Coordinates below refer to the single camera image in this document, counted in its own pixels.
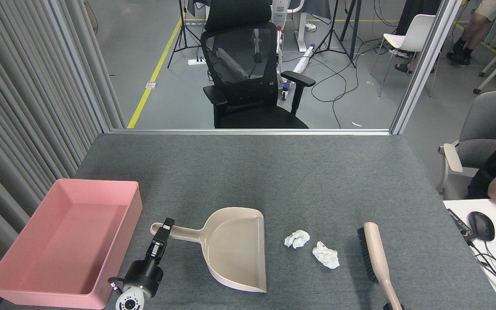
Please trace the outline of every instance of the tripod stand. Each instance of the tripod stand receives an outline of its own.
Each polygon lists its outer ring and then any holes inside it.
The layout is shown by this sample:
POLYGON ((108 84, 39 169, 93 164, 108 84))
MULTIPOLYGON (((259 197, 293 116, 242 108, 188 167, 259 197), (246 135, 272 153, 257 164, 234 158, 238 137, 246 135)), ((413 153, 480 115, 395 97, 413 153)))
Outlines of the tripod stand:
POLYGON ((321 43, 315 49, 317 51, 314 53, 314 55, 315 54, 318 54, 318 53, 327 52, 327 51, 332 51, 332 52, 336 52, 336 53, 346 54, 348 56, 348 58, 350 59, 350 63, 353 65, 354 68, 356 68, 355 63, 353 63, 353 53, 355 51, 355 41, 356 41, 356 38, 357 38, 357 27, 359 25, 359 15, 360 15, 360 12, 361 12, 361 1, 362 0, 352 0, 351 5, 350 5, 350 10, 348 11, 348 15, 346 17, 346 21, 344 22, 344 29, 342 31, 342 35, 341 35, 341 37, 338 37, 338 35, 336 34, 336 30, 334 29, 334 23, 336 21, 336 11, 338 10, 338 0, 336 0, 336 5, 334 7, 334 16, 332 17, 332 23, 331 23, 329 32, 325 35, 325 37, 323 38, 323 40, 321 41, 321 43), (350 24, 350 18, 351 18, 351 15, 353 13, 353 8, 355 7, 355 3, 356 2, 357 2, 357 8, 356 8, 356 12, 355 12, 355 23, 354 23, 354 26, 353 26, 353 35, 352 35, 351 49, 350 49, 350 52, 348 53, 347 50, 346 50, 346 48, 342 44, 342 41, 344 41, 344 37, 346 36, 346 30, 348 29, 348 25, 350 24), (344 50, 343 52, 342 51, 332 50, 330 48, 330 43, 332 41, 332 34, 334 34, 334 36, 336 37, 336 39, 338 39, 338 42, 340 43, 340 46, 344 50), (325 50, 320 50, 320 48, 323 45, 323 43, 325 43, 327 37, 329 38, 329 43, 327 44, 326 49, 325 50))
POLYGON ((179 35, 177 36, 177 41, 175 41, 175 46, 174 46, 174 51, 171 53, 171 57, 170 57, 170 61, 167 63, 167 68, 169 69, 170 68, 170 64, 171 64, 171 60, 174 58, 174 53, 175 52, 179 52, 179 51, 183 51, 183 50, 186 50, 186 49, 192 49, 193 47, 200 47, 200 39, 199 37, 196 36, 196 34, 194 34, 191 29, 187 28, 187 26, 185 25, 185 18, 184 18, 184 14, 187 13, 187 9, 186 8, 183 8, 183 4, 181 3, 181 0, 179 0, 179 12, 181 13, 181 31, 179 31, 179 35), (198 40, 198 45, 194 45, 194 46, 189 46, 187 44, 187 32, 185 32, 185 30, 187 30, 188 32, 191 33, 191 35, 196 39, 198 40), (179 47, 179 49, 177 48, 177 45, 179 45, 179 41, 181 41, 181 37, 183 36, 183 41, 185 42, 185 46, 184 47, 179 47))

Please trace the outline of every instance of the gray floor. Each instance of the gray floor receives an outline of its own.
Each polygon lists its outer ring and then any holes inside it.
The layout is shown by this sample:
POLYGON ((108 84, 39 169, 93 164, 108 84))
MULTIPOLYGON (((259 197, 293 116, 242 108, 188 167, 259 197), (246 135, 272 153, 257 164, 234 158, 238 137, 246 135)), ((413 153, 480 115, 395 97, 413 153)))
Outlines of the gray floor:
MULTIPOLYGON (((207 68, 204 65, 187 65, 188 59, 201 55, 197 49, 187 49, 174 53, 169 69, 166 68, 175 44, 175 38, 169 51, 166 45, 179 20, 179 2, 147 1, 147 0, 90 0, 97 22, 98 39, 103 57, 122 107, 124 118, 129 121, 140 104, 145 92, 146 83, 153 76, 158 63, 163 65, 155 82, 157 86, 151 90, 138 119, 134 122, 135 129, 210 129, 213 128, 211 104, 202 92, 202 87, 209 85, 207 68)), ((360 16, 358 37, 367 41, 381 38, 382 33, 391 33, 394 27, 384 25, 374 14, 374 7, 381 12, 381 17, 390 22, 398 20, 405 4, 403 0, 395 0, 379 8, 378 1, 364 1, 360 16)), ((344 19, 343 4, 338 8, 337 20, 344 19)), ((470 19, 471 7, 461 16, 461 21, 470 19)), ((187 14, 189 28, 196 34, 201 34, 202 28, 197 25, 203 17, 202 10, 197 16, 187 14)), ((307 45, 319 44, 329 30, 329 25, 320 21, 312 21, 317 25, 317 32, 305 33, 307 45)), ((336 23, 336 31, 341 33, 343 21, 336 23)), ((288 22, 285 31, 284 59, 295 59, 302 54, 297 52, 294 24, 288 22)), ((462 31, 453 28, 453 37, 458 39, 462 31)), ((348 30, 344 45, 349 47, 351 31, 348 30)), ((194 45, 195 41, 187 36, 187 43, 194 45)), ((444 51, 452 44, 452 38, 445 41, 444 51)), ((333 47, 338 42, 332 41, 333 47)), ((378 90, 382 83, 389 54, 380 55, 372 76, 370 71, 376 58, 376 52, 362 45, 361 56, 357 61, 357 69, 348 66, 341 72, 342 77, 329 78, 311 90, 304 92, 302 104, 297 116, 310 128, 337 129, 338 122, 332 111, 331 102, 346 90, 356 89, 345 94, 334 103, 334 112, 343 129, 351 128, 388 128, 405 93, 411 76, 398 72, 390 67, 384 85, 382 96, 378 90)), ((452 142, 458 138, 462 123, 476 97, 472 90, 478 86, 482 78, 478 77, 481 69, 488 64, 495 53, 480 45, 472 54, 472 65, 465 67, 453 66, 444 55, 439 61, 439 71, 431 97, 428 92, 431 80, 423 91, 421 98, 412 114, 411 120, 404 132, 412 150, 422 160, 430 173, 431 180, 437 183, 440 178, 441 161, 437 155, 437 146, 452 142)), ((315 59, 322 61, 333 70, 339 71, 348 65, 345 55, 333 52, 320 53, 315 59)), ((407 62, 394 58, 395 62, 407 62)), ((294 68, 297 61, 285 62, 284 69, 294 68)), ((317 82, 333 74, 317 61, 311 61, 304 74, 317 82)), ((482 92, 496 90, 496 78, 482 92)), ((289 106, 291 96, 279 104, 289 106)))

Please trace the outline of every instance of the sandal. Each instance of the sandal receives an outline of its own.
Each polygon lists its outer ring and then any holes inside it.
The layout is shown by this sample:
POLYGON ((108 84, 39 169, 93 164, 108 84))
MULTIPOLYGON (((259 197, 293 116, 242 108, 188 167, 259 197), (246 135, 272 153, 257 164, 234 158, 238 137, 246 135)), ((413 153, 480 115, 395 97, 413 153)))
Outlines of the sandal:
MULTIPOLYGON (((409 70, 409 64, 408 63, 396 63, 394 65, 394 68, 398 71, 403 72, 403 73, 413 74, 413 72, 411 70, 409 70)), ((435 72, 434 68, 432 68, 430 70, 430 73, 433 73, 433 72, 435 72)))

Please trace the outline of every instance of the gray table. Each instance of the gray table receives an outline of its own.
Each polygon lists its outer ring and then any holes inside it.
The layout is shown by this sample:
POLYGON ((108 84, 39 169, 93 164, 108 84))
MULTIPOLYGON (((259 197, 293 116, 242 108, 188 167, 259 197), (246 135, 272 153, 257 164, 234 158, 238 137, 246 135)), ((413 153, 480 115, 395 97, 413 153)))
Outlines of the gray table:
POLYGON ((153 222, 200 228, 228 206, 263 213, 267 294, 219 284, 199 245, 171 240, 146 309, 381 310, 385 298, 366 278, 356 234, 366 221, 380 227, 407 310, 496 309, 494 290, 402 136, 99 135, 75 178, 139 182, 144 209, 119 276, 144 257, 153 222), (284 247, 297 229, 309 243, 284 247), (317 241, 338 251, 340 267, 313 257, 317 241))

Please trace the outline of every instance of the crumpled tissue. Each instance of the crumpled tissue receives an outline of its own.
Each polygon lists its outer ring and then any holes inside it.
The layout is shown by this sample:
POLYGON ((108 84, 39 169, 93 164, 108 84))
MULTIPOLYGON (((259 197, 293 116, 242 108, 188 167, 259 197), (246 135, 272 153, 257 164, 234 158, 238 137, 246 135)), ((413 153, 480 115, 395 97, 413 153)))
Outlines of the crumpled tissue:
POLYGON ((284 238, 284 245, 288 248, 292 246, 295 249, 303 247, 307 241, 309 241, 309 233, 302 230, 297 230, 288 237, 284 238))
POLYGON ((340 265, 338 262, 338 252, 327 248, 321 241, 317 241, 317 247, 313 248, 313 255, 330 269, 334 269, 340 265))

